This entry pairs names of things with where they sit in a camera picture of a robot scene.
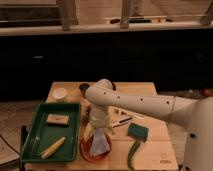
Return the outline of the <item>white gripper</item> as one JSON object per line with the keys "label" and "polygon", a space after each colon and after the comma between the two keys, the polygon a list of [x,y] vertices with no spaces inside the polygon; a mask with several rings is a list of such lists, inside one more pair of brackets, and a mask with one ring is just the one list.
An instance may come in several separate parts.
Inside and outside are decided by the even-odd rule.
{"label": "white gripper", "polygon": [[89,122],[84,130],[83,139],[88,140],[95,132],[96,129],[103,128],[105,132],[113,132],[111,119],[108,114],[101,114],[99,116],[91,113],[89,115]]}

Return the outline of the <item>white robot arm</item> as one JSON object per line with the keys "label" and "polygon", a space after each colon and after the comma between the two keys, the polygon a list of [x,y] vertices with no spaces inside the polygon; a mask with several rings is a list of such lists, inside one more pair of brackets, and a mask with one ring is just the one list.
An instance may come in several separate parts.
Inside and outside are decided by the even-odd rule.
{"label": "white robot arm", "polygon": [[213,97],[201,100],[166,95],[128,94],[115,91],[101,79],[89,86],[90,118],[105,114],[108,106],[172,122],[187,130],[181,171],[213,171]]}

